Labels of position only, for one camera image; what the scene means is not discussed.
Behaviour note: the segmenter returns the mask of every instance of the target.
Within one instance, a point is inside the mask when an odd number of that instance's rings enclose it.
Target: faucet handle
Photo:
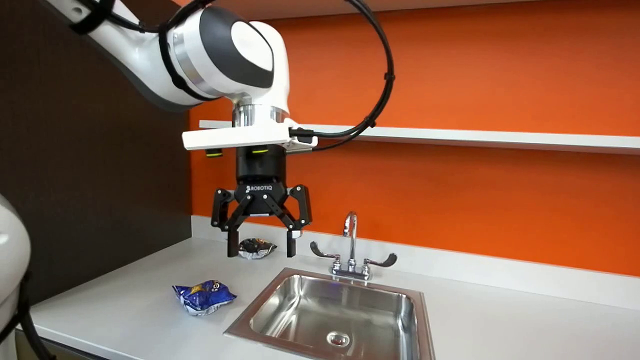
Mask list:
[[[320,258],[332,258],[337,262],[340,261],[340,254],[325,254],[324,252],[321,252],[318,248],[318,244],[315,241],[312,241],[311,244],[309,244],[309,247],[311,248],[311,251]]]
[[[398,260],[398,255],[396,255],[395,252],[392,252],[391,254],[389,254],[389,257],[381,263],[370,260],[370,259],[364,259],[364,265],[367,266],[371,264],[371,265],[381,266],[383,268],[388,268],[391,265],[395,264],[397,260]]]

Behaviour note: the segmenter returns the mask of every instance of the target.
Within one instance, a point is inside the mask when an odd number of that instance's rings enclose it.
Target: sink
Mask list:
[[[225,334],[316,359],[434,359],[422,293],[291,268]]]

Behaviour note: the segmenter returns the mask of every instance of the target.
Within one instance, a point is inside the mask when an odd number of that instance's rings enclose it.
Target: countertop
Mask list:
[[[283,268],[327,274],[330,263],[284,252],[227,258],[224,243],[190,238],[31,312],[41,336],[112,360],[301,359],[223,332]],[[640,311],[393,268],[372,272],[372,282],[424,293],[438,360],[640,359]],[[238,298],[209,316],[187,315],[171,285],[209,279]]]

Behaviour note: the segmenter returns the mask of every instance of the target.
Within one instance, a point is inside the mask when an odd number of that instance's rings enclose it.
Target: faucet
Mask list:
[[[370,280],[371,279],[371,269],[369,265],[381,266],[383,268],[388,268],[391,265],[395,264],[398,256],[393,252],[389,254],[389,257],[383,262],[379,263],[377,261],[373,261],[370,259],[364,259],[364,265],[358,271],[356,267],[356,233],[358,230],[358,215],[354,211],[350,211],[347,215],[347,219],[344,221],[344,231],[342,235],[347,238],[351,238],[351,249],[349,251],[349,261],[347,262],[347,268],[342,266],[340,262],[340,254],[325,254],[318,249],[318,244],[315,241],[312,241],[310,244],[311,251],[320,258],[332,258],[334,259],[333,265],[329,269],[331,274],[336,276],[350,277],[358,280]]]

